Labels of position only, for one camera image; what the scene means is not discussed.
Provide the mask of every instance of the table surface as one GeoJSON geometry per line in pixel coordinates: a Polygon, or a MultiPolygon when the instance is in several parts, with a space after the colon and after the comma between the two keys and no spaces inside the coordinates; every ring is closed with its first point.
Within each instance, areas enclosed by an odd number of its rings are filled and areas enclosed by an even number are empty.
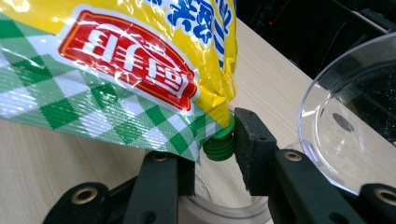
{"type": "MultiPolygon", "coordinates": [[[[237,40],[237,95],[230,105],[256,112],[278,146],[285,147],[298,138],[298,109],[312,80],[241,21],[237,40]]],[[[0,223],[41,223],[57,200],[80,183],[102,182],[112,189],[138,174],[146,153],[6,120],[0,120],[0,142],[0,223]]],[[[217,186],[242,183],[240,174],[230,172],[236,167],[232,160],[214,163],[201,155],[204,173],[225,173],[217,186]]],[[[225,195],[219,203],[240,202],[225,195]]]]}

